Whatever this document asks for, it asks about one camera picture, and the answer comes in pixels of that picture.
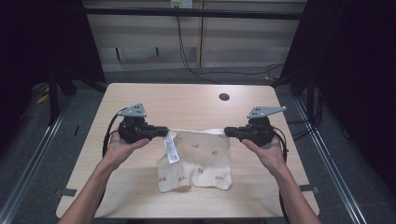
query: horizontal black bar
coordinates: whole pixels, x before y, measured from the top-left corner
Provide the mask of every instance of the horizontal black bar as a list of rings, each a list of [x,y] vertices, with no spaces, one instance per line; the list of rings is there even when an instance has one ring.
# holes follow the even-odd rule
[[[299,12],[266,11],[230,11],[190,8],[156,8],[156,7],[49,7],[50,12],[84,13],[92,15],[137,15],[137,16],[171,16],[171,17],[211,17],[242,18],[298,21],[304,16]]]

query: black round grommet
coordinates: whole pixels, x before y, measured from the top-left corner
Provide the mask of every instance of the black round grommet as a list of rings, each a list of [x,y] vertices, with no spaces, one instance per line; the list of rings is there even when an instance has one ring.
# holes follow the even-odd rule
[[[219,98],[222,101],[228,101],[228,100],[230,100],[230,95],[227,94],[227,93],[222,93],[222,94],[219,95]]]

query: cloth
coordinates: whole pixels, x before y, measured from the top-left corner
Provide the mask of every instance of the cloth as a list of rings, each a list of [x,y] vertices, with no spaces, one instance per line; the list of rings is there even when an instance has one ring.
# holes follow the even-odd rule
[[[174,136],[179,161],[170,163],[166,150],[165,155],[158,160],[160,192],[191,185],[230,188],[233,183],[230,138],[225,136],[222,129],[202,132],[170,130],[170,134]]]

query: forearm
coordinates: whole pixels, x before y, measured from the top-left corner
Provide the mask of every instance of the forearm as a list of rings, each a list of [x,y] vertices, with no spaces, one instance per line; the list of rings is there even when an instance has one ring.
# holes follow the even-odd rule
[[[295,182],[287,166],[282,167],[275,174],[276,182],[279,185],[290,223],[320,223],[318,217],[306,201],[300,188]]]
[[[99,162],[59,223],[92,223],[111,173],[112,169],[104,162]]]

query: person's left arm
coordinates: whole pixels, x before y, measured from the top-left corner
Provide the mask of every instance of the person's left arm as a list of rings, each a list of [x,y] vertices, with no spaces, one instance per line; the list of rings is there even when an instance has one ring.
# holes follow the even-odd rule
[[[120,139],[118,133],[113,133],[106,155],[96,165],[87,183],[58,223],[92,223],[113,171],[119,168],[134,150],[145,146],[148,142],[148,139],[142,139],[127,144]]]

